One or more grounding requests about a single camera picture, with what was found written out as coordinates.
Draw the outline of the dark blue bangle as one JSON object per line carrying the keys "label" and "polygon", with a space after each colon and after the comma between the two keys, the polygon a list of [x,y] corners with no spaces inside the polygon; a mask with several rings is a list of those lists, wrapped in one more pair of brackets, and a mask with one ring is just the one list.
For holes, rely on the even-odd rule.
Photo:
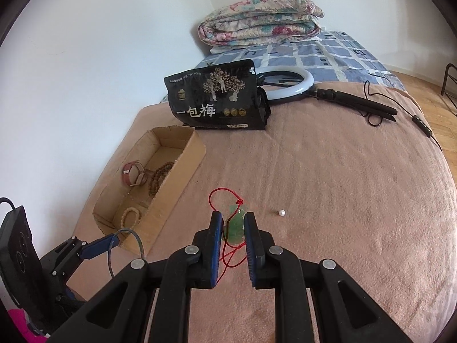
{"label": "dark blue bangle", "polygon": [[[127,249],[127,247],[125,245],[125,240],[128,237],[133,237],[136,240],[136,244],[138,247],[137,251],[133,251],[132,249]],[[118,241],[117,247],[122,249],[122,251],[137,255],[137,258],[133,260],[133,269],[134,270],[138,270],[138,269],[141,269],[144,267],[144,265],[147,263],[147,260],[146,260],[146,253],[145,253],[145,249],[144,249],[141,238],[136,233],[136,231],[134,231],[131,228],[120,228],[119,230],[117,230],[117,232],[115,232],[112,235],[112,238],[109,242],[108,251],[107,251],[107,265],[108,265],[109,275],[112,279],[114,279],[114,277],[115,277],[115,272],[112,267],[112,251],[115,247],[115,240]]]}

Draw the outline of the red strap wristwatch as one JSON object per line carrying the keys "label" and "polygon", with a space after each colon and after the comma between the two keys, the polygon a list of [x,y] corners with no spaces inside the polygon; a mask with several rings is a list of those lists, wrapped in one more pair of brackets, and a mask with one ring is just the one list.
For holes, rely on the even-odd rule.
{"label": "red strap wristwatch", "polygon": [[139,187],[147,182],[147,170],[138,160],[122,167],[122,182],[128,187]]}

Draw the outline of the cardboard box tray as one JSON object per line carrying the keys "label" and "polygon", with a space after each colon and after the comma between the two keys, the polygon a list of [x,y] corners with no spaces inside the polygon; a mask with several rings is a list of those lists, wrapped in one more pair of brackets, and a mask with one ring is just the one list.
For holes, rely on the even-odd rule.
{"label": "cardboard box tray", "polygon": [[[102,233],[131,228],[148,253],[159,237],[173,208],[206,154],[195,129],[165,126],[145,132],[100,193],[93,217]],[[122,182],[122,167],[138,160],[147,170],[147,182],[128,187]]]}

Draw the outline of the pink blanket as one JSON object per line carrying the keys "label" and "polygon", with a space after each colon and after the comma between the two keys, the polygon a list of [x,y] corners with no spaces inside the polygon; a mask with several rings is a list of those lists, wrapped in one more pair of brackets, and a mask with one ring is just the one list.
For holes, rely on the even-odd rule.
{"label": "pink blanket", "polygon": [[188,245],[239,195],[276,244],[311,262],[334,259],[411,340],[437,339],[456,308],[456,185],[407,115],[372,127],[305,99],[273,107],[263,131],[199,136],[205,158],[149,261]]}

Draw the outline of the black snack bag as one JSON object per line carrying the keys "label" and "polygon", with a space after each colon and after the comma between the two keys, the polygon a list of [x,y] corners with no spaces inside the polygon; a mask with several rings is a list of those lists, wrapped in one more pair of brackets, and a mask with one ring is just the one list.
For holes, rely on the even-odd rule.
{"label": "black snack bag", "polygon": [[197,129],[263,130],[271,115],[252,60],[176,73],[164,84],[172,114]]}

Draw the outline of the blue plaid bed sheet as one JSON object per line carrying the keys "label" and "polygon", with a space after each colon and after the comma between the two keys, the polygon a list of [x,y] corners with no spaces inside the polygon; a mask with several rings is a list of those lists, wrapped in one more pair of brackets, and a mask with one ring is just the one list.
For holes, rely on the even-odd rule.
{"label": "blue plaid bed sheet", "polygon": [[303,42],[271,43],[242,49],[214,49],[199,64],[206,67],[250,59],[255,67],[295,66],[309,71],[320,82],[370,81],[384,87],[404,90],[400,79],[369,50],[340,31],[324,30]]}

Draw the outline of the black metal shoe rack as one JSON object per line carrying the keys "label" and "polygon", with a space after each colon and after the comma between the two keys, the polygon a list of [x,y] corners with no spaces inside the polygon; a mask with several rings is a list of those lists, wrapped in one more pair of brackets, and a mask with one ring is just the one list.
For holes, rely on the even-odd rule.
{"label": "black metal shoe rack", "polygon": [[440,90],[440,95],[446,97],[447,100],[451,102],[451,105],[454,108],[457,108],[456,105],[456,65],[453,63],[448,63],[445,67],[445,72],[442,80],[442,87]]}

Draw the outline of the folded floral quilt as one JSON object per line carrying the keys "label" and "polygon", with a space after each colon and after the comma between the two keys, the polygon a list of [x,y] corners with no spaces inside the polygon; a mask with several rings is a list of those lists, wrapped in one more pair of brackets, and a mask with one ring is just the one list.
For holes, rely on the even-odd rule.
{"label": "folded floral quilt", "polygon": [[214,10],[198,26],[210,47],[300,42],[321,32],[324,11],[312,0],[242,0]]}

